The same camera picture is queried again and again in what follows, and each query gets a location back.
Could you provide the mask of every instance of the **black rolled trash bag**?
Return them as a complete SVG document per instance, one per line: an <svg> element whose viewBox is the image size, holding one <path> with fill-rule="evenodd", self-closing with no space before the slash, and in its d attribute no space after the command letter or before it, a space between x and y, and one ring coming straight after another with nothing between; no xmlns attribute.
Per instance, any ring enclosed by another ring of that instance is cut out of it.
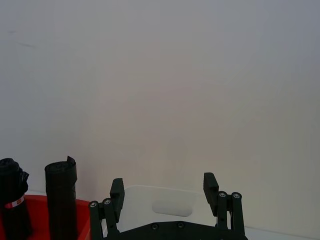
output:
<svg viewBox="0 0 320 240"><path fill-rule="evenodd" d="M12 158L0 160L0 211L7 240L26 240L32 233L24 199L28 176Z"/></svg>
<svg viewBox="0 0 320 240"><path fill-rule="evenodd" d="M68 156L67 161L51 163L44 171L50 239L77 240L76 161Z"/></svg>

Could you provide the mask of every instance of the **red container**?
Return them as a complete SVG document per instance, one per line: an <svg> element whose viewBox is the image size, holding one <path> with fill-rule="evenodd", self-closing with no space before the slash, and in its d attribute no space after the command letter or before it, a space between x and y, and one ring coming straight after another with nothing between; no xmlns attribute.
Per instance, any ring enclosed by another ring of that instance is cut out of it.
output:
<svg viewBox="0 0 320 240"><path fill-rule="evenodd" d="M33 233L28 240L50 240L47 197L26 195ZM88 201L76 200L78 240L90 240L90 213ZM0 240L6 239L0 218Z"/></svg>

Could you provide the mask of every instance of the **red bin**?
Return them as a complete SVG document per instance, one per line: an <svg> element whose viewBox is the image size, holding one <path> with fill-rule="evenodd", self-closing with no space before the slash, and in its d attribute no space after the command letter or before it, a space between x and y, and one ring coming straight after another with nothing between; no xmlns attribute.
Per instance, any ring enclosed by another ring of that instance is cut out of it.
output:
<svg viewBox="0 0 320 240"><path fill-rule="evenodd" d="M26 206L32 225L32 235L28 240L50 240L47 197L25 195ZM76 200L78 240L90 240L90 213L88 201ZM0 218L0 240L5 239L5 233Z"/></svg>

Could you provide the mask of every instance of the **bolt head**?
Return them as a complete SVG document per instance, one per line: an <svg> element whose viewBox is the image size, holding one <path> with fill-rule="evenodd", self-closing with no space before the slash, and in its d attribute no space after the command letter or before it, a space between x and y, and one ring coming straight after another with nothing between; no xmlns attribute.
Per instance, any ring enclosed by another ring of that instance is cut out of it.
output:
<svg viewBox="0 0 320 240"><path fill-rule="evenodd" d="M108 204L110 204L110 203L111 203L110 199L107 199L107 200L104 201L104 204L105 204L105 205L108 205Z"/></svg>

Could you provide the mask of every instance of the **white wall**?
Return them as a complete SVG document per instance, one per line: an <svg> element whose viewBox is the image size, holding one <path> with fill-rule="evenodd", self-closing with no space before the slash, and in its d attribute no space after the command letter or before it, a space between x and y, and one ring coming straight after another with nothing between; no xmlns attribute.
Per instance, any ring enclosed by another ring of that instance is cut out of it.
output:
<svg viewBox="0 0 320 240"><path fill-rule="evenodd" d="M2 0L0 157L44 191L243 194L249 227L320 239L320 1Z"/></svg>

